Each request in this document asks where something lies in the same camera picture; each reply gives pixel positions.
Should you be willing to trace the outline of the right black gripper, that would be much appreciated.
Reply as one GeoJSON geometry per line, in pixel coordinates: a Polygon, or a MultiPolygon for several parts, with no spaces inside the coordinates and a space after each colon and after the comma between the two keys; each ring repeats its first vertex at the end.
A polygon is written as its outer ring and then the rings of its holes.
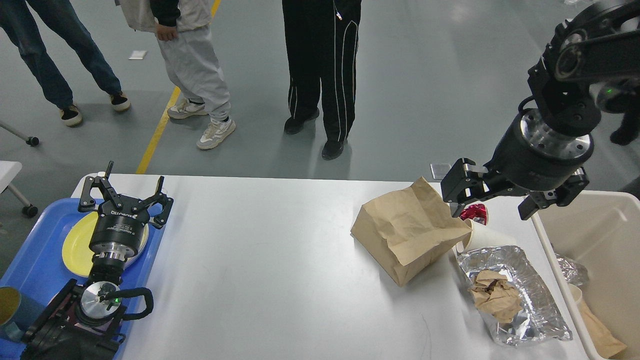
{"type": "Polygon", "coordinates": [[[589,185],[582,167],[594,153],[592,135],[565,136],[550,128],[537,108],[519,114],[507,128],[487,166],[459,158],[439,183],[451,217],[466,206],[502,196],[521,196],[519,218],[551,205],[567,207],[589,185]]]}

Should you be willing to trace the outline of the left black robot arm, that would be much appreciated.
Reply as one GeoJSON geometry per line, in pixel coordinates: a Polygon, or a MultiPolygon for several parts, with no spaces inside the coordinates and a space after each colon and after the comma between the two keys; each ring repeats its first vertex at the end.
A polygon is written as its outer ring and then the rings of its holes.
{"type": "Polygon", "coordinates": [[[123,289],[122,275],[146,248],[146,228],[167,223],[174,200],[163,192],[164,177],[145,199],[117,193],[109,181],[113,166],[110,161],[103,176],[86,177],[78,201],[79,212],[97,216],[87,280],[69,280],[25,331],[23,360],[112,360],[126,339],[118,328],[153,312],[153,292],[123,289]]]}

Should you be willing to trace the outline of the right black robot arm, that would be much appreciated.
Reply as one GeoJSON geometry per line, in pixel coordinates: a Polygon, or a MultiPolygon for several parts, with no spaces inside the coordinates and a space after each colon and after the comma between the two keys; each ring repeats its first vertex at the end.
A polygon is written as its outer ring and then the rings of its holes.
{"type": "Polygon", "coordinates": [[[610,141],[639,136],[639,17],[637,0],[600,0],[557,25],[535,66],[531,95],[484,165],[459,158],[441,180],[441,194],[459,217],[467,205],[523,196],[522,220],[551,205],[567,207],[589,184],[583,165],[602,113],[622,114],[610,141]]]}

